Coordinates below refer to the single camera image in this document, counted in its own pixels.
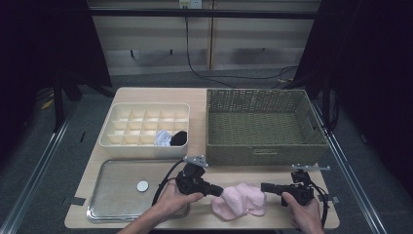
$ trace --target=woven storage basket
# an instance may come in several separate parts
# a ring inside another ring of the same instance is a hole
[[[314,165],[328,148],[305,91],[207,90],[210,165]]]

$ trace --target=tray compartment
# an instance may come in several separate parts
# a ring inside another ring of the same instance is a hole
[[[99,137],[112,158],[165,159],[186,155],[182,146],[155,145],[156,132],[189,132],[189,105],[185,103],[117,103],[113,105]]]

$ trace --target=black wire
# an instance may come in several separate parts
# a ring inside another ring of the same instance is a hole
[[[227,84],[227,83],[225,83],[225,82],[218,81],[218,80],[211,79],[211,78],[237,78],[237,79],[246,79],[246,80],[268,80],[268,79],[273,79],[273,78],[281,77],[284,73],[286,73],[286,72],[290,71],[291,69],[297,67],[296,65],[284,67],[284,68],[280,71],[279,74],[273,75],[273,76],[268,76],[268,77],[247,77],[247,76],[231,76],[231,75],[222,75],[222,76],[202,75],[202,74],[200,74],[200,73],[198,73],[198,72],[196,72],[196,71],[194,70],[194,68],[192,67],[192,64],[191,64],[190,57],[189,57],[189,29],[188,29],[188,18],[185,18],[185,31],[186,31],[186,58],[187,58],[187,60],[188,60],[189,68],[191,69],[191,71],[192,71],[196,76],[198,76],[199,78],[201,78],[201,79],[203,79],[203,80],[213,81],[213,82],[219,83],[219,84],[221,84],[221,85],[228,86],[228,87],[230,87],[230,88],[235,89],[235,88],[237,88],[237,87],[234,87],[234,86],[229,85],[229,84]]]
[[[164,189],[165,185],[168,183],[168,181],[170,181],[173,178],[169,179],[170,174],[173,172],[173,170],[175,170],[175,168],[183,162],[183,159],[179,160],[178,162],[176,162],[172,168],[170,168],[169,172],[167,173],[167,175],[164,177],[164,180],[162,180],[162,182],[159,184],[158,190],[155,193],[154,196],[154,200],[152,201],[152,206],[154,206],[157,202],[158,202],[158,198],[161,195],[162,190]]]

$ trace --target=metal tray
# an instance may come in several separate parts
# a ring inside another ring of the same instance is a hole
[[[170,160],[108,160],[100,168],[93,197],[88,206],[90,222],[130,222],[142,215],[151,205],[158,184],[161,183],[175,161]],[[171,175],[177,174],[177,167]],[[137,184],[147,181],[145,191],[138,191]],[[189,205],[175,214],[185,217]]]

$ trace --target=pink towel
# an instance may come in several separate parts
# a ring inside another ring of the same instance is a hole
[[[226,220],[246,215],[264,215],[266,195],[248,183],[226,187],[220,197],[212,199],[212,210]]]

